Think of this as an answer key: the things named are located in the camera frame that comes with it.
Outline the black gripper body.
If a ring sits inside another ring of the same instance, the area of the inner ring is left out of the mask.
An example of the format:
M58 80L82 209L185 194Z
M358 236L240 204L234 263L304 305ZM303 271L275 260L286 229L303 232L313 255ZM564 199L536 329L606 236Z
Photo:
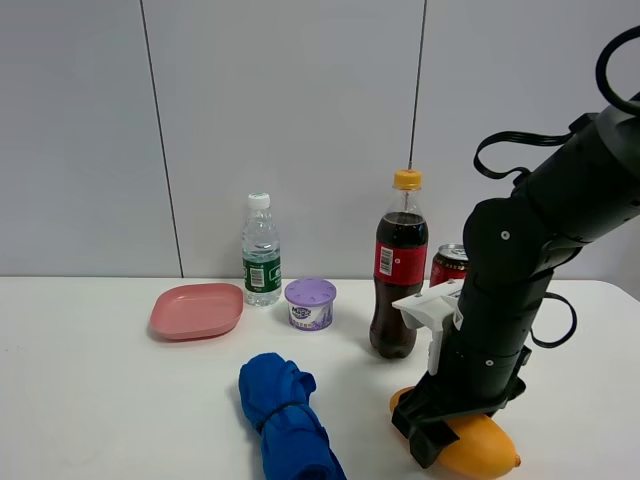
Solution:
M425 374L418 384L400 395L392 410L391 422L408 440L409 451L417 463L428 468L444 449L460 439L448 420L475 414L492 416L526 389L518 377L519 370L531 356L531 349L523 347L513 365L507 365L506 384L491 392L489 381L478 375L448 378L440 374Z

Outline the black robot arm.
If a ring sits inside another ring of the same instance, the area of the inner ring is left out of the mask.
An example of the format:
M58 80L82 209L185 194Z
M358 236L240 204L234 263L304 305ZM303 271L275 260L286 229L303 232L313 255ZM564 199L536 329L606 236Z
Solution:
M427 372L392 415L422 467L456 441L451 420L493 414L524 392L526 341L554 271L639 213L637 101L581 116L553 144L539 167L514 170L508 197L475 206L466 276L395 302L407 327L432 335Z

